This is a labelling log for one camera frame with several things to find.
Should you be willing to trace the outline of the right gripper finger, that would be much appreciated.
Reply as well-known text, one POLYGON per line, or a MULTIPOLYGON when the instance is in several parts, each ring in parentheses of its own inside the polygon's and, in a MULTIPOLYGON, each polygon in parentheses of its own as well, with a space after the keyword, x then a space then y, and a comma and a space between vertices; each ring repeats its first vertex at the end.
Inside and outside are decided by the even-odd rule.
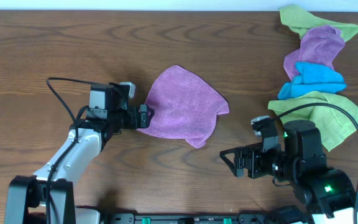
POLYGON ((234 155, 233 161, 225 156, 220 156, 223 162, 228 166, 231 172, 234 174, 235 177, 243 177, 244 176, 244 156, 242 151, 237 151, 234 155))
POLYGON ((237 151, 238 151, 238 148, 237 148, 237 147, 232 148, 232 149, 226 149, 226 150, 224 150, 224 151, 221 151, 221 152, 220 152, 220 155, 221 155, 221 156, 225 156, 226 154, 235 154, 237 151))

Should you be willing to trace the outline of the purple microfiber cloth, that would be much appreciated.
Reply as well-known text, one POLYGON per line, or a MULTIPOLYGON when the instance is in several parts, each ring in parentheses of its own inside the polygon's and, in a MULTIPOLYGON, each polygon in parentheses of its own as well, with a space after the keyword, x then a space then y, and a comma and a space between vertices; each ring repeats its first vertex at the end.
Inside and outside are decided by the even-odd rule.
POLYGON ((150 126, 139 131, 157 138, 184 139, 201 148, 219 115, 230 112, 226 99, 197 74, 179 65, 154 81, 145 104, 154 110, 150 126))

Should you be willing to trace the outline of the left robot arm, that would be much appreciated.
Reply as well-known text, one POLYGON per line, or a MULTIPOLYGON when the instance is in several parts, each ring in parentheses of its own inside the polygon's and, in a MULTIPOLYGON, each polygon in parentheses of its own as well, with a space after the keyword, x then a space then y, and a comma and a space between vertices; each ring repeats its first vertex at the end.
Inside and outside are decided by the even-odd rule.
POLYGON ((77 207, 73 188, 89 163, 123 129, 148 128, 153 112, 131 106, 131 82, 92 83, 89 103, 73 120, 66 141, 31 176, 15 176, 9 184, 5 223, 108 223, 97 208, 77 207))

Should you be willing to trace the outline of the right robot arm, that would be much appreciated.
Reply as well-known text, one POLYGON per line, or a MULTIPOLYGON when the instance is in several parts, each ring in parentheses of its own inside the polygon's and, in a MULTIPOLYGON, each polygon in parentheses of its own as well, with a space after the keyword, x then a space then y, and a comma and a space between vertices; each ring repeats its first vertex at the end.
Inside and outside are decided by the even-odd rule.
POLYGON ((327 165, 314 122, 285 123, 283 144, 268 116, 251 125, 261 142, 221 151, 220 158, 235 177, 270 175, 276 186, 291 186, 307 210, 304 215, 297 208, 284 208, 268 216, 266 223, 358 223, 356 191, 344 171, 327 165))

